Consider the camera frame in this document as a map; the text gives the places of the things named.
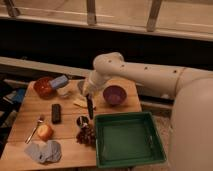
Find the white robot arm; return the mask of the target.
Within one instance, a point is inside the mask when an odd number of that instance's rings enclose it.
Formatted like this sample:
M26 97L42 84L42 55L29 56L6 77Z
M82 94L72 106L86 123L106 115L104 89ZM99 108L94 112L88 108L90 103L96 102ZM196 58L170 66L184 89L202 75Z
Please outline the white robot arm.
M213 171L213 71L131 63L112 52L95 57L83 93L100 90L114 76L174 100L169 171Z

